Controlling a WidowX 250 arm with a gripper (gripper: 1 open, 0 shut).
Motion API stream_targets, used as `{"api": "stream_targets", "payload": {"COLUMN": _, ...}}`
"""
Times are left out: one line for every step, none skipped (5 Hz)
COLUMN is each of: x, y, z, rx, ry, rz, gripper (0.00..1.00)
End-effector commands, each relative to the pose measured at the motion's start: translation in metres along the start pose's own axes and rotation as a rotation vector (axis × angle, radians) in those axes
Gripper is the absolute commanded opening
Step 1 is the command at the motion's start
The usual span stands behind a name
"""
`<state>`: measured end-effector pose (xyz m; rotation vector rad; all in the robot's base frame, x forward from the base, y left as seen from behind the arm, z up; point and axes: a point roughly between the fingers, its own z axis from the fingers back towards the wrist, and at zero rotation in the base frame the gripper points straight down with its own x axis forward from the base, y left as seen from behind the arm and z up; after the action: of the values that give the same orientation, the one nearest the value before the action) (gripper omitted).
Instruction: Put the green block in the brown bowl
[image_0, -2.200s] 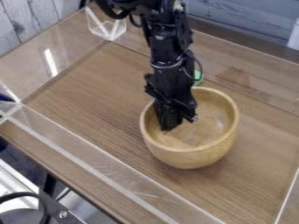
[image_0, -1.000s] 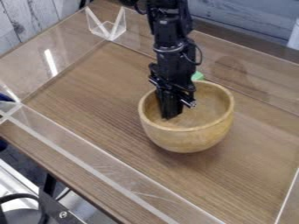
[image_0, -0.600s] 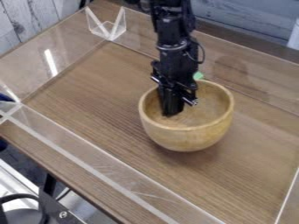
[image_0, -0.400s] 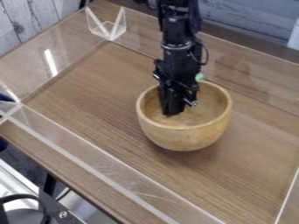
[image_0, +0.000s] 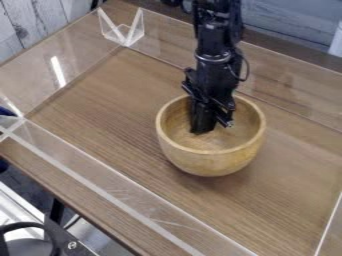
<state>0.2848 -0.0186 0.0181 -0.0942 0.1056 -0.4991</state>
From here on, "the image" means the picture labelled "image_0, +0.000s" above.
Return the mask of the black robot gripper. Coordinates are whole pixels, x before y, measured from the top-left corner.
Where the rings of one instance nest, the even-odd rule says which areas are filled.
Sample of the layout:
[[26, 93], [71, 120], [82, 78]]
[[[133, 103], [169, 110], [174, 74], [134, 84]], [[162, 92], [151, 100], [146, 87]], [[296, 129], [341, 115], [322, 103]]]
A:
[[182, 87], [191, 99], [191, 132], [203, 134], [232, 125], [237, 104], [233, 91], [238, 86], [236, 60], [197, 57], [197, 68], [185, 70]]

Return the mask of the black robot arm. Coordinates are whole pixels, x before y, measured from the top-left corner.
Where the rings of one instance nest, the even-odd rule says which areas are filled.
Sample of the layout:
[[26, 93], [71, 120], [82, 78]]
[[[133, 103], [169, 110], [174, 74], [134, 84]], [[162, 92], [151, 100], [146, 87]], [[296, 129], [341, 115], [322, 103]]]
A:
[[191, 98], [190, 132], [203, 134], [217, 124], [233, 126], [234, 90], [241, 77], [244, 21], [241, 0], [161, 0], [193, 14], [197, 68], [186, 68], [182, 87]]

